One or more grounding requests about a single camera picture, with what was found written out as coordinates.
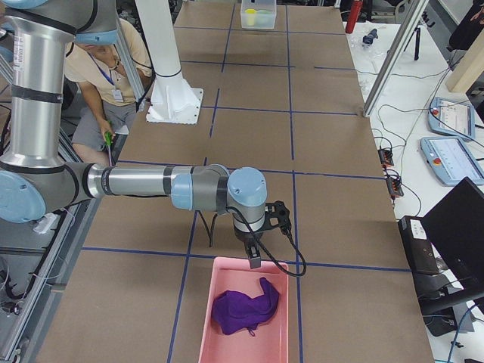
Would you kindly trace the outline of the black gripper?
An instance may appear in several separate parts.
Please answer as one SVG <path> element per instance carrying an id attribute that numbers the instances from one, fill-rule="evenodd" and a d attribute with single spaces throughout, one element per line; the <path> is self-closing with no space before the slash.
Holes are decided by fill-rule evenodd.
<path id="1" fill-rule="evenodd" d="M 264 206 L 240 209 L 234 206 L 233 226 L 236 237 L 244 244 L 250 269 L 262 265 L 259 247 L 265 231 L 279 228 L 284 236 L 291 237 L 290 211 L 280 200 Z"/>

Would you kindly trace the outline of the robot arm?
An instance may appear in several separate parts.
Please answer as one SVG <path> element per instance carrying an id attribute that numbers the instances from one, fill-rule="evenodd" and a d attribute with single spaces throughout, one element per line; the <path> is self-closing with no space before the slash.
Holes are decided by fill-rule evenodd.
<path id="1" fill-rule="evenodd" d="M 10 145 L 1 155 L 1 218 L 14 223 L 107 195 L 169 197 L 180 209 L 230 213 L 251 268 L 261 236 L 290 235 L 290 214 L 268 203 L 257 169 L 124 168 L 113 140 L 130 131 L 144 93 L 150 122 L 194 124 L 203 90 L 182 75 L 166 1 L 138 1 L 142 31 L 114 1 L 6 1 L 14 29 Z"/>

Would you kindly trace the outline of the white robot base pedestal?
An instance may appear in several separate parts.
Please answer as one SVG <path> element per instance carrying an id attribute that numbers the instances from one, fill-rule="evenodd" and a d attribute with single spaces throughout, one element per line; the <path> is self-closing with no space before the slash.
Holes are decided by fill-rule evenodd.
<path id="1" fill-rule="evenodd" d="M 203 89 L 190 87 L 182 74 L 169 3 L 139 0 L 135 4 L 155 73 L 147 121 L 194 125 Z"/>

